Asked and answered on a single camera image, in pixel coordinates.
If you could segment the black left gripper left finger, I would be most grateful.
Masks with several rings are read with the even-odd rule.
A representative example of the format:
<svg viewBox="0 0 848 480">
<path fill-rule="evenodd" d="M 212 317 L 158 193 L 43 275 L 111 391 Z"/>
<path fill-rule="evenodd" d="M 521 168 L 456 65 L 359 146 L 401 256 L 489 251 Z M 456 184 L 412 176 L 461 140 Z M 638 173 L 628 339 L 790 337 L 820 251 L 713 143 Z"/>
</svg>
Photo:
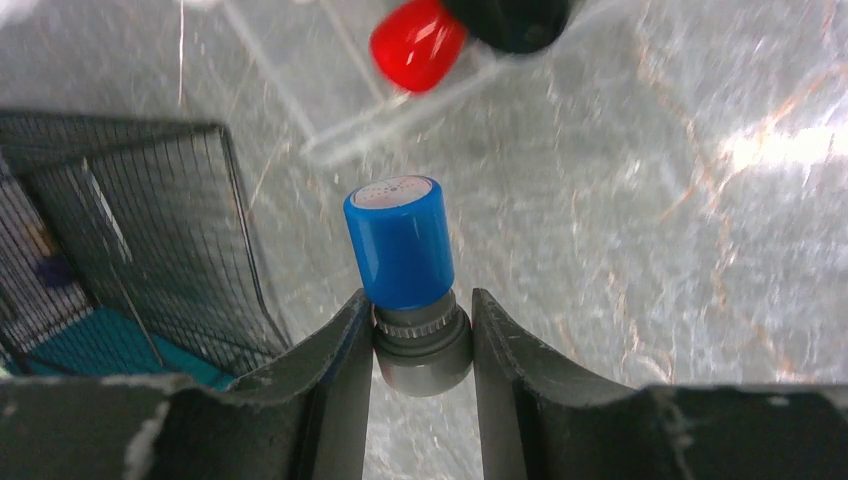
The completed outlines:
<svg viewBox="0 0 848 480">
<path fill-rule="evenodd" d="M 355 292 L 321 329 L 217 391 L 183 374 L 1 383 L 5 479 L 358 479 L 372 307 Z"/>
</svg>

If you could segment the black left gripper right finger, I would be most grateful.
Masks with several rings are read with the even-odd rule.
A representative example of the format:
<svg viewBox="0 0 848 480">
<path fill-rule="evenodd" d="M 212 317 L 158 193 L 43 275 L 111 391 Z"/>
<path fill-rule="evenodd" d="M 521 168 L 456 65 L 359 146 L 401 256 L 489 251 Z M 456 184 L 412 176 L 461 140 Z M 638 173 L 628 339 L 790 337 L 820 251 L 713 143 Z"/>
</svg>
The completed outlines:
<svg viewBox="0 0 848 480">
<path fill-rule="evenodd" d="M 632 389 L 472 296 L 488 479 L 843 479 L 847 388 L 741 384 Z"/>
</svg>

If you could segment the blue grey small cylinder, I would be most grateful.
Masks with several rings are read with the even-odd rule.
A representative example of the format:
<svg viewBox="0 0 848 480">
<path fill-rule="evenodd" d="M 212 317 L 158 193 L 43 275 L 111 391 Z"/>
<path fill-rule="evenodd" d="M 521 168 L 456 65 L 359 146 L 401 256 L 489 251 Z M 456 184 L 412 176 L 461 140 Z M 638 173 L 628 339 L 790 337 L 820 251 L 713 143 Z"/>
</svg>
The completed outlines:
<svg viewBox="0 0 848 480">
<path fill-rule="evenodd" d="M 384 380 L 412 397 L 457 386 L 472 366 L 472 327 L 453 290 L 441 185 L 422 175 L 378 180 L 351 192 L 343 212 Z"/>
</svg>

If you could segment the teal blue clipboard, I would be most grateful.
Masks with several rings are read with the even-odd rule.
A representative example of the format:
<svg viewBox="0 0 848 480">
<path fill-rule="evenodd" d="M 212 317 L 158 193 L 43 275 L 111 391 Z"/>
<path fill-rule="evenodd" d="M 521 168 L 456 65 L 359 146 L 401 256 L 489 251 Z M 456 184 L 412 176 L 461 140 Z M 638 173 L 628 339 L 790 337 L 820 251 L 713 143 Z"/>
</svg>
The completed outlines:
<svg viewBox="0 0 848 480">
<path fill-rule="evenodd" d="M 234 376 L 155 335 L 108 308 L 21 349 L 24 364 L 36 375 L 142 375 L 184 373 L 216 390 Z"/>
</svg>

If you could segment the black wire mesh organizer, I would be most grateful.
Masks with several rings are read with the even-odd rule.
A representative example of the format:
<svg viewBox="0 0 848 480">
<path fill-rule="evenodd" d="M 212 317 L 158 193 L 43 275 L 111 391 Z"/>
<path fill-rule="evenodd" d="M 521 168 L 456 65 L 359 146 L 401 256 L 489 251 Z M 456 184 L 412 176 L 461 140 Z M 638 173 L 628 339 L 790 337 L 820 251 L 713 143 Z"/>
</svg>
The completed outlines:
<svg viewBox="0 0 848 480">
<path fill-rule="evenodd" d="M 283 353 L 243 205 L 230 133 L 215 122 L 3 111 L 1 368 L 99 308 L 240 377 Z M 62 255 L 75 281 L 34 267 Z"/>
</svg>

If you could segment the white plastic drawer organizer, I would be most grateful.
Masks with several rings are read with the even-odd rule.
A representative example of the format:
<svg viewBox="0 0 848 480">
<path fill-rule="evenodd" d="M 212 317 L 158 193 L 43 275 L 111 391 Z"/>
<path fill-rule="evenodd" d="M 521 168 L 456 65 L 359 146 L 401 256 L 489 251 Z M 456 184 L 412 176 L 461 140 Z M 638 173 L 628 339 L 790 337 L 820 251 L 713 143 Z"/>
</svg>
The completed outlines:
<svg viewBox="0 0 848 480">
<path fill-rule="evenodd" d="M 431 92 L 414 94 L 385 78 L 366 44 L 387 1 L 180 1 L 175 23 L 191 71 L 209 77 L 226 47 L 242 64 L 224 70 L 225 90 L 201 105 L 216 128 L 264 142 L 277 118 L 293 144 L 319 166 L 361 155 L 419 129 L 473 157 L 550 157 L 563 126 L 541 98 L 544 63 L 604 47 L 631 10 L 628 1 L 580 1 L 564 36 L 540 54 L 510 56 L 475 39 Z"/>
</svg>

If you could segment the red black stamp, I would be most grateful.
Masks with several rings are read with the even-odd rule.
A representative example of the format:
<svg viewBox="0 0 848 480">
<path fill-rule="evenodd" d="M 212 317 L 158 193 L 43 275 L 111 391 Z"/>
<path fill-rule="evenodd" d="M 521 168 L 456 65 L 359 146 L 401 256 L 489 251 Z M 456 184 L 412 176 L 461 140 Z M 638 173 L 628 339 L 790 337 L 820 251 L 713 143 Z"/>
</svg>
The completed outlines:
<svg viewBox="0 0 848 480">
<path fill-rule="evenodd" d="M 372 31 L 371 57 L 396 87 L 426 93 L 452 70 L 474 39 L 505 55 L 547 49 L 566 30 L 575 3 L 567 0 L 414 0 Z"/>
</svg>

